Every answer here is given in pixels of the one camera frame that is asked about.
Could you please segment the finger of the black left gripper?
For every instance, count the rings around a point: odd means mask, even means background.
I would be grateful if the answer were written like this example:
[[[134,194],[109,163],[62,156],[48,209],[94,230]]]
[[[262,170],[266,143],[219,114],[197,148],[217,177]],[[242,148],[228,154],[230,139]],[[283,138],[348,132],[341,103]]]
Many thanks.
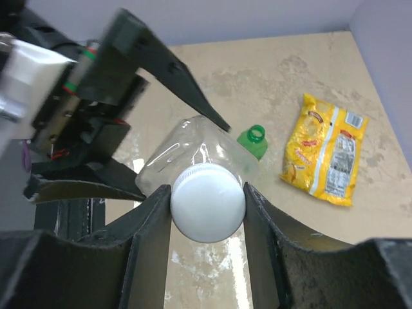
[[[199,114],[222,130],[230,131],[231,126],[211,106],[186,64],[143,21],[121,8],[114,22],[119,23],[120,28],[112,46],[131,62],[134,70],[146,70]]]

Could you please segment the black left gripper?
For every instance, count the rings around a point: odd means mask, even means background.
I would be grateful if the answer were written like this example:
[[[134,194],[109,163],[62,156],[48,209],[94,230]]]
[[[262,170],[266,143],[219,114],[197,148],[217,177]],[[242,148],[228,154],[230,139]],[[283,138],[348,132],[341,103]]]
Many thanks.
[[[113,156],[129,131],[126,117],[148,85],[109,45],[109,34],[81,46],[24,8],[1,9],[2,32],[75,61],[64,69],[32,120],[33,136],[13,139],[23,144],[23,167],[32,169],[23,196],[31,203],[87,198],[144,201],[136,173],[114,159],[105,164],[60,160]],[[32,166],[32,155],[54,161]]]

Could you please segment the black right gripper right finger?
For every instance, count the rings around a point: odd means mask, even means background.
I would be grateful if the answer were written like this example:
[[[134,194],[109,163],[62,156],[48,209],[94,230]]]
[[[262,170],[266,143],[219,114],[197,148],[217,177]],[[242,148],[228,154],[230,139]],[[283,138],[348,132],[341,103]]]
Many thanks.
[[[411,240],[356,245],[325,236],[245,184],[245,244],[255,308],[410,308]]]

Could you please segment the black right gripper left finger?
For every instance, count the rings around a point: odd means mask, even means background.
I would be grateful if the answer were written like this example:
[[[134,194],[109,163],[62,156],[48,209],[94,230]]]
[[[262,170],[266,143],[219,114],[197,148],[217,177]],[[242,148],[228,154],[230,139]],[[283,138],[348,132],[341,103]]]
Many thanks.
[[[162,308],[171,188],[79,241],[1,234],[2,308]]]

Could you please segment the large clear plastic bottle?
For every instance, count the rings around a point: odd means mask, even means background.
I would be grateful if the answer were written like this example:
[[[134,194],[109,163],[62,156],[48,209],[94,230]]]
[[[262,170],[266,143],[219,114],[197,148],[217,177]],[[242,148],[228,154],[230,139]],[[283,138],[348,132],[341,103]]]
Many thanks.
[[[241,144],[205,116],[180,121],[163,139],[136,176],[136,186],[146,196],[163,184],[172,185],[188,167],[218,164],[239,183],[252,182],[259,162]]]

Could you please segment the large white bottle cap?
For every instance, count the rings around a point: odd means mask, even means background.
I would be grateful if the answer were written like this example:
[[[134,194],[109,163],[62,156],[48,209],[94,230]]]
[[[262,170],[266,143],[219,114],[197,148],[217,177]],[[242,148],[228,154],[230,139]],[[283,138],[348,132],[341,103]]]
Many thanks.
[[[198,243],[217,243],[231,237],[242,224],[245,194],[226,168],[196,164],[174,182],[170,208],[174,224],[184,236]]]

